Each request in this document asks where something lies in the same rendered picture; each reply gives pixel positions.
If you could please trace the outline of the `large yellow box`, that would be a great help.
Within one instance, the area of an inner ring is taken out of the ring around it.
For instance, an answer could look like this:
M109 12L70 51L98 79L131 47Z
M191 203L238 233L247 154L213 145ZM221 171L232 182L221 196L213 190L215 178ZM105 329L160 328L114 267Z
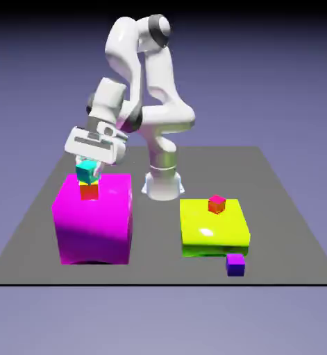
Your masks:
M249 252L251 233L240 202L228 199L220 214L208 210L207 199L180 200L184 257L222 257Z

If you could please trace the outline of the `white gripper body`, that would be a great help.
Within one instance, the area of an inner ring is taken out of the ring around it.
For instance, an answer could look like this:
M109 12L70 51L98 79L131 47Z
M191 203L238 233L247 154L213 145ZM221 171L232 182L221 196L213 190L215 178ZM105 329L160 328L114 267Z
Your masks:
M69 133L65 151L105 164L118 164L124 158L126 144L119 137L101 135L76 126Z

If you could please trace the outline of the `small purple cube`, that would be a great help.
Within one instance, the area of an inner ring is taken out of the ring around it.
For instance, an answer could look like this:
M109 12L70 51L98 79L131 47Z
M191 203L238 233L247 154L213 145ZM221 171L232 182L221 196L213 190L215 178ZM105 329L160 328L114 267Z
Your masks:
M226 273L229 277L243 277L246 263L243 254L229 253L226 255Z

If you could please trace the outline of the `large magenta box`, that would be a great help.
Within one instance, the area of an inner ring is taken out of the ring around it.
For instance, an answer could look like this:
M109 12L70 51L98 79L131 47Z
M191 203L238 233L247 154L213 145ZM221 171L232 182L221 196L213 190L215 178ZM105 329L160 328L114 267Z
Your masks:
M133 234L131 175L103 174L97 199L82 199L80 187L77 176L69 174L52 204L60 262L128 264Z

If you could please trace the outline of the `small orange cube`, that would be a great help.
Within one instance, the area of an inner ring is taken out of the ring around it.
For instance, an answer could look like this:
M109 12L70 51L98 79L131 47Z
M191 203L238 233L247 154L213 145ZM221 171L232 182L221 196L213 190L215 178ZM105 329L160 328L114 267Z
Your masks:
M88 184L86 182L79 182L79 189L82 200L97 200L99 198L99 181Z

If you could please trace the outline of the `small cyan cube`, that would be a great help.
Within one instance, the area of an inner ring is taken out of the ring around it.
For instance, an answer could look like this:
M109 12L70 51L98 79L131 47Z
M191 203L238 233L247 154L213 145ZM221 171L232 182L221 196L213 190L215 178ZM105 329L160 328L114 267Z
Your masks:
M92 160L83 160L76 165L76 175L79 182L92 184L99 179L99 176L94 175L97 162Z

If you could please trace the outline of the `small red cube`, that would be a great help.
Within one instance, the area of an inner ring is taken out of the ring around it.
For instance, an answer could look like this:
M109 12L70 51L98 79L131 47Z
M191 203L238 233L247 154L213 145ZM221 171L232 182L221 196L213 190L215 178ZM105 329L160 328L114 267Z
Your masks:
M213 195L208 200L208 211L220 214L226 208L226 199L220 195Z

